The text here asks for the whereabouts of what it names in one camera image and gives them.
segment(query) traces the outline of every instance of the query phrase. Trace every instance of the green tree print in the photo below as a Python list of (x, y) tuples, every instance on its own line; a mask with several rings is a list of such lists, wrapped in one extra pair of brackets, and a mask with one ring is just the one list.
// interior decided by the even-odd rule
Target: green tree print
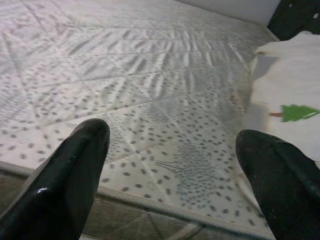
[(282, 122), (296, 122), (298, 120), (309, 119), (320, 114), (318, 109), (306, 105), (282, 105), (282, 112), (270, 113), (272, 117), (282, 118)]

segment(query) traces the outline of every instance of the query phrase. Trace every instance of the white wall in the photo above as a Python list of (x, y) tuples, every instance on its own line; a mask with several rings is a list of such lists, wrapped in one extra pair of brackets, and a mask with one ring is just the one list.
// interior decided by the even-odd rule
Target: white wall
[(280, 0), (178, 0), (202, 9), (266, 26)]

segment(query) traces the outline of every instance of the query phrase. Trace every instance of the dark speck pattern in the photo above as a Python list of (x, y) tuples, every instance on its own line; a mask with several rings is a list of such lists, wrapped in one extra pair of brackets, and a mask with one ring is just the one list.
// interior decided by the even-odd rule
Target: dark speck pattern
[(233, 176), (249, 63), (272, 38), (172, 0), (90, 4), (1, 4), (0, 161), (35, 169), (79, 123), (101, 118), (100, 186), (269, 232)]

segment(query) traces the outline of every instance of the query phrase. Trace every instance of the white quilted mattress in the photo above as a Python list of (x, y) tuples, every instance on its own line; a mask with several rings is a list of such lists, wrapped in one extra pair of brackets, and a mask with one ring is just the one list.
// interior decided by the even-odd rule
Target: white quilted mattress
[(268, 236), (234, 184), (262, 27), (173, 0), (2, 0), (0, 33), (1, 162), (35, 169), (101, 118), (101, 187)]

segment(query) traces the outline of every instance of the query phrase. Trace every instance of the bedsheet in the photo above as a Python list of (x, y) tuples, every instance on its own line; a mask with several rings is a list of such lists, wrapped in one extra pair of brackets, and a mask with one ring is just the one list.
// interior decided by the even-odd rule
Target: bedsheet
[(319, 49), (320, 36), (308, 31), (288, 41), (259, 47), (256, 50), (259, 55), (252, 64), (257, 79), (251, 98), (267, 108), (264, 132), (294, 144), (318, 168)]
[(270, 236), (234, 184), (262, 27), (172, 0), (3, 0), (0, 22), (2, 163), (35, 169), (101, 118), (100, 187)]

